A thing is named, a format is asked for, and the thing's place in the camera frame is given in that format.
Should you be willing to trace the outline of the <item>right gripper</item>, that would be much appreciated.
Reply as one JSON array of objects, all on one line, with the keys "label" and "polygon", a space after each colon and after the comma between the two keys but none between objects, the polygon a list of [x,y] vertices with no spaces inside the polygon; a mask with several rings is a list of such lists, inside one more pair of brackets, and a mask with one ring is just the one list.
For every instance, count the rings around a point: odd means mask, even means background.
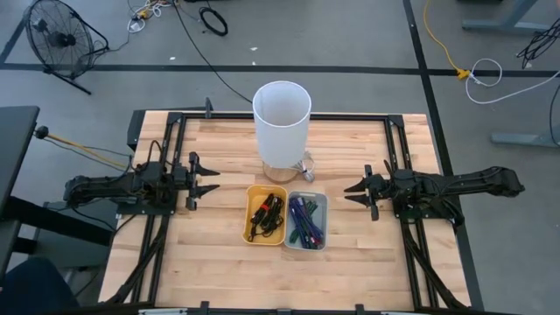
[{"label": "right gripper", "polygon": [[370,164],[365,165],[365,175],[357,184],[352,185],[344,190],[345,193],[364,192],[366,194],[360,195],[347,195],[346,200],[351,200],[362,204],[370,209],[371,220],[379,220],[379,209],[376,205],[377,200],[386,200],[390,198],[392,191],[392,179],[394,177],[394,170],[390,164],[385,164],[388,171],[389,179],[385,179],[381,174],[374,173],[373,167]]}]

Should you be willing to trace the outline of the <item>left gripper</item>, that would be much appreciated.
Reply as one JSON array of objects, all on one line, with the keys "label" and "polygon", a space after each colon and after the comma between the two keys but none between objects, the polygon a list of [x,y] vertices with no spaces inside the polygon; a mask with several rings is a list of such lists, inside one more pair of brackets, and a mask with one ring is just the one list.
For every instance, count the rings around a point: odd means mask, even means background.
[{"label": "left gripper", "polygon": [[200,176],[217,176],[218,171],[209,170],[199,164],[200,157],[195,151],[189,153],[190,171],[188,173],[188,197],[186,199],[186,207],[190,211],[197,210],[196,199],[201,199],[203,195],[219,188],[219,185],[198,185],[197,174]]}]

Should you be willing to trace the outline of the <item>white plastic bin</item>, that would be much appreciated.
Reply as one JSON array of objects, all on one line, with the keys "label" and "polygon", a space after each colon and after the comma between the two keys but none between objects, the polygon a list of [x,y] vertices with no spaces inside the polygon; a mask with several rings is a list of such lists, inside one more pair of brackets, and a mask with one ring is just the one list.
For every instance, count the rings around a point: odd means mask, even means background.
[{"label": "white plastic bin", "polygon": [[327,245],[328,199],[318,192],[293,191],[288,197],[286,238],[290,249],[322,251]]}]

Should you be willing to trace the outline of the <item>round wooden lamp base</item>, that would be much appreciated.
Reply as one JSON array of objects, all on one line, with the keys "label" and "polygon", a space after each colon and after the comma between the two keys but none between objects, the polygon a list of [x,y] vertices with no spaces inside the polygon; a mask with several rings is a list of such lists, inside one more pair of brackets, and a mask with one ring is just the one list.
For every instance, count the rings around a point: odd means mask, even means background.
[{"label": "round wooden lamp base", "polygon": [[266,163],[262,163],[262,171],[268,181],[278,185],[288,184],[301,174],[297,168],[276,168]]}]

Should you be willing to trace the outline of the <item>white cylindrical lamp shade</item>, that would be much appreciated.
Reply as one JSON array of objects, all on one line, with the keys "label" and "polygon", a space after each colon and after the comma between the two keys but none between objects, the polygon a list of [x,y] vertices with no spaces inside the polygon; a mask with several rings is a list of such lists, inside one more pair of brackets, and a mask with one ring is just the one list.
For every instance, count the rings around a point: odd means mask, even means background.
[{"label": "white cylindrical lamp shade", "polygon": [[252,109],[262,161],[288,168],[302,160],[312,111],[307,90],[292,81],[272,81],[257,90]]}]

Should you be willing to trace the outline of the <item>yellow plastic bin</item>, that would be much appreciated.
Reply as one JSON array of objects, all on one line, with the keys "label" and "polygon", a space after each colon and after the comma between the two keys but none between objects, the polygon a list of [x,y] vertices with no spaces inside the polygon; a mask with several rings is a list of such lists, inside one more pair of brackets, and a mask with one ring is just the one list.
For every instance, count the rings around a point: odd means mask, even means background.
[{"label": "yellow plastic bin", "polygon": [[277,185],[252,185],[247,190],[247,209],[242,239],[248,244],[276,246],[286,236],[287,191]]}]

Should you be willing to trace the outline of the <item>grey desk foot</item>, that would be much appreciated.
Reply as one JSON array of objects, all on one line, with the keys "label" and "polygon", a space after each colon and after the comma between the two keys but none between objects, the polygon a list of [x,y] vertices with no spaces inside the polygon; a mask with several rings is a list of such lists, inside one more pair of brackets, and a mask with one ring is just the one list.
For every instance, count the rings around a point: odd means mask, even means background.
[{"label": "grey desk foot", "polygon": [[548,24],[522,22],[522,18],[536,4],[537,0],[514,0],[514,6],[508,16],[503,19],[464,19],[464,30],[479,30],[492,32],[511,32],[537,34],[551,28]]},{"label": "grey desk foot", "polygon": [[492,133],[490,140],[494,144],[514,144],[538,147],[560,148],[551,136],[544,134]]}]

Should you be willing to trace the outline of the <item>black desk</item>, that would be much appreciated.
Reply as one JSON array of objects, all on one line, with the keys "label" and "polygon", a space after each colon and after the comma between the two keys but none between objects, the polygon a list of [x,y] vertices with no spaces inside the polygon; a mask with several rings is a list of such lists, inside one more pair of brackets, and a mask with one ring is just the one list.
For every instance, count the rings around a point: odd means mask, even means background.
[{"label": "black desk", "polygon": [[112,239],[106,228],[11,195],[38,115],[37,106],[0,107],[0,278],[14,251],[31,254],[37,247],[35,241],[18,236],[23,224],[102,246]]}]

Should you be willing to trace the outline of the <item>person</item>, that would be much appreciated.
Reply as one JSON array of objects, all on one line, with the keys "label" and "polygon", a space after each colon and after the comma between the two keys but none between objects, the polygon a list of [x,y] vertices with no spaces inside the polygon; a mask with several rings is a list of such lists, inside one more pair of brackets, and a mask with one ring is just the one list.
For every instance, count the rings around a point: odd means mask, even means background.
[{"label": "person", "polygon": [[0,281],[0,315],[43,315],[79,306],[55,265],[43,257],[20,263]]}]

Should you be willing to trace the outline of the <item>black floor fan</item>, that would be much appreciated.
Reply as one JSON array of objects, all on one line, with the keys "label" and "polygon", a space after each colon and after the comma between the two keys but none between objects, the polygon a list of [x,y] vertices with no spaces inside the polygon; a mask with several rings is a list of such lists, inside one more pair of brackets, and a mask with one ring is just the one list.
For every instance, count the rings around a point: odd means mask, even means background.
[{"label": "black floor fan", "polygon": [[94,67],[96,57],[109,51],[107,38],[61,0],[33,0],[23,20],[43,72],[88,95],[90,91],[76,79]]}]

